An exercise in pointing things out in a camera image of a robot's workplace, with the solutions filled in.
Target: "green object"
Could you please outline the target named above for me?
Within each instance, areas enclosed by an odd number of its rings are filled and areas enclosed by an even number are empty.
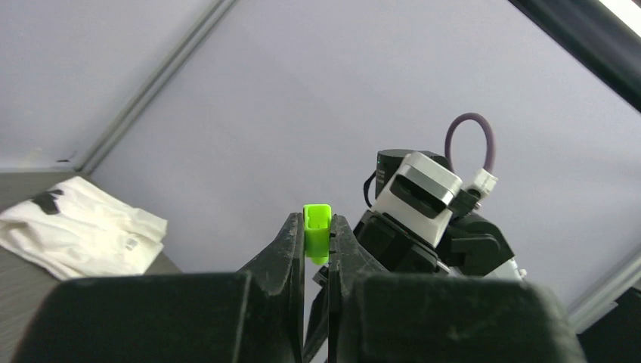
[[[305,217],[305,256],[317,265],[330,260],[330,229],[332,207],[328,204],[307,204]]]

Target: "gray table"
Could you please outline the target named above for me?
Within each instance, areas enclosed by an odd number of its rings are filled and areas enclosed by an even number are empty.
[[[73,172],[0,173],[0,210],[67,180]],[[180,270],[161,253],[148,275]],[[46,270],[0,247],[0,363],[8,362],[40,302],[59,283]]]

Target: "white connector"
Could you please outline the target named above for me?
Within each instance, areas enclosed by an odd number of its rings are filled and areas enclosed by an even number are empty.
[[[490,195],[494,186],[497,184],[497,180],[499,180],[499,178],[490,174],[487,170],[480,169],[476,172],[476,175],[474,175],[474,181],[468,188],[478,191],[481,199],[483,199]]]

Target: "folded white cloth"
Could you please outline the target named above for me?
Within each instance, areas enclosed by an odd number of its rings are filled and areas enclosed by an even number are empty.
[[[0,213],[0,246],[58,279],[142,275],[163,249],[167,221],[80,177]]]

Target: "white wall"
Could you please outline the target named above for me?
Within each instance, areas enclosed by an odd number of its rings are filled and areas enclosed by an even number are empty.
[[[80,158],[212,1],[0,2],[0,168]]]
[[[233,270],[305,203],[355,223],[377,150],[442,151],[468,111],[497,134],[481,213],[575,301],[639,243],[641,118],[506,0],[239,0],[94,177],[182,269]],[[480,129],[454,148],[470,177]]]

